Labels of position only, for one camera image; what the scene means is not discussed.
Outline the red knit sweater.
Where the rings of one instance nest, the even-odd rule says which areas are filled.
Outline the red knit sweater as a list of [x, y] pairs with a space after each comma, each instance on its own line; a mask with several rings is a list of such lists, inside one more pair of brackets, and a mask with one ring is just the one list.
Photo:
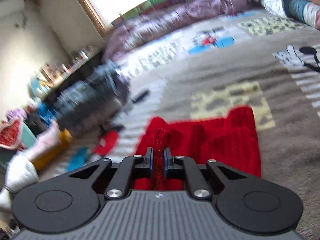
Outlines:
[[160, 117], [150, 120], [141, 137], [136, 154], [144, 155], [153, 148], [153, 173], [150, 178], [135, 180], [136, 190], [181, 190], [182, 181], [164, 176], [163, 151], [183, 155], [205, 164], [215, 159], [228, 166], [261, 176], [261, 157], [253, 110], [236, 107], [223, 118], [200, 121], [166, 122]]

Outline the folded grey blue clothes pile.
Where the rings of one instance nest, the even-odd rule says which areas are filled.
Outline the folded grey blue clothes pile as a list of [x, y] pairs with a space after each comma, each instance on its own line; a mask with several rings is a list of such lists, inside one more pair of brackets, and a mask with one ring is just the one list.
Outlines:
[[111, 60], [97, 66], [84, 81], [64, 90], [54, 103], [61, 130], [83, 133], [102, 125], [127, 103], [130, 82]]

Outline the yellow pink folded bedding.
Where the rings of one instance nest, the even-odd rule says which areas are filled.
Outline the yellow pink folded bedding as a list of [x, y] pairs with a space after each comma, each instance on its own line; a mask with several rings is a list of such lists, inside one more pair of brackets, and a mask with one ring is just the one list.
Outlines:
[[66, 152], [71, 142], [69, 131], [61, 131], [57, 122], [52, 121], [48, 129], [39, 134], [34, 144], [28, 148], [26, 156], [37, 171], [42, 171]]

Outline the blue plastic bag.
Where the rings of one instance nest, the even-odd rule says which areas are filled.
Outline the blue plastic bag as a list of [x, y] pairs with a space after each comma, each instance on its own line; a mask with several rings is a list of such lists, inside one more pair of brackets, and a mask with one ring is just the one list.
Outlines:
[[39, 119], [49, 127], [51, 122], [56, 119], [57, 111], [53, 106], [46, 104], [45, 102], [41, 102], [37, 108], [37, 114]]

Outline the white crumpled garment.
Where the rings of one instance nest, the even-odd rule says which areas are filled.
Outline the white crumpled garment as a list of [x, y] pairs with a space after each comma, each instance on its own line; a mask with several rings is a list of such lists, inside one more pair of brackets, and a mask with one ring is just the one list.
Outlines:
[[11, 196], [26, 187], [39, 182], [35, 166], [25, 155], [15, 155], [10, 160], [5, 174], [3, 189], [1, 189], [1, 211], [11, 211]]

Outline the cluttered side desk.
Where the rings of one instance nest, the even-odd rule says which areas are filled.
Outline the cluttered side desk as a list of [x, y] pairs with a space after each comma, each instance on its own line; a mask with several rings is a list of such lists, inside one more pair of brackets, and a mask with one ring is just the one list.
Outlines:
[[101, 50], [93, 46], [73, 53], [71, 63], [57, 61], [42, 66], [30, 79], [27, 89], [32, 99], [55, 101], [60, 93], [77, 81], [87, 78], [100, 64]]

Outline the Mickey Mouse plush blanket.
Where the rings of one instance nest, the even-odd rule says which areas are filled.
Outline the Mickey Mouse plush blanket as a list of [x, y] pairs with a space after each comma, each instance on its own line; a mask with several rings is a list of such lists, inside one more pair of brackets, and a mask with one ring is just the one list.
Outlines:
[[140, 103], [123, 125], [113, 161], [135, 152], [150, 119], [202, 120], [253, 109], [263, 177], [295, 191], [298, 230], [319, 237], [319, 31], [264, 10], [212, 18], [148, 43], [116, 61]]

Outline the purple quilt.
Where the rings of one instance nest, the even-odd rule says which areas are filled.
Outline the purple quilt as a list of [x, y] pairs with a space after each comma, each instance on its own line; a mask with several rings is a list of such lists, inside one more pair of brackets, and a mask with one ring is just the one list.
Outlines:
[[135, 48], [193, 23], [246, 11], [251, 4], [252, 0], [192, 0], [132, 18], [112, 33], [102, 62], [116, 61]]

